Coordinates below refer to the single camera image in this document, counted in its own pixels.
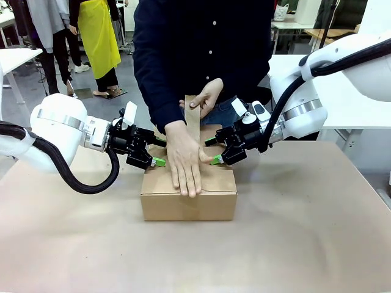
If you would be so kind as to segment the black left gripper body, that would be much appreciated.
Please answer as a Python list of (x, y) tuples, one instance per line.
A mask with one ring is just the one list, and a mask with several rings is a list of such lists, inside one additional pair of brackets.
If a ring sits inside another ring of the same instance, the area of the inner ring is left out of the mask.
[(147, 146), (156, 140), (155, 133), (135, 125), (122, 129), (117, 123), (109, 127), (108, 147), (116, 154), (127, 155), (126, 163), (143, 170), (148, 169), (153, 157), (148, 153)]

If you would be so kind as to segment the person's left hand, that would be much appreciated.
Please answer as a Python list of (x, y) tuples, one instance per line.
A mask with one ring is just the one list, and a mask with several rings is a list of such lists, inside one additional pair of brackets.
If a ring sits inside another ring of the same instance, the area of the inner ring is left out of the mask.
[(189, 107), (199, 107), (200, 119), (205, 118), (214, 108), (224, 83), (221, 78), (216, 78), (204, 86), (203, 90), (189, 102)]

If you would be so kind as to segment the person's right hand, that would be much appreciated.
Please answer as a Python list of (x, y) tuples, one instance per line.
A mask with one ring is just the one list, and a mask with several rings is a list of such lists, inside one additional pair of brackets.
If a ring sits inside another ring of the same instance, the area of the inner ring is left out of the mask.
[(194, 198), (202, 190), (200, 164), (209, 164), (212, 157), (188, 133), (185, 122), (178, 120), (164, 128), (174, 188), (183, 196)]

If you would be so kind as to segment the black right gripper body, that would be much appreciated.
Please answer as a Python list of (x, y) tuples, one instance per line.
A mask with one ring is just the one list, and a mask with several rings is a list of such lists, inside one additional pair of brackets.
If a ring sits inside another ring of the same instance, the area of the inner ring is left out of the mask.
[(224, 163), (233, 165), (247, 158), (246, 151), (265, 151), (265, 138), (260, 124), (234, 124), (216, 131), (218, 143), (225, 144), (221, 153)]

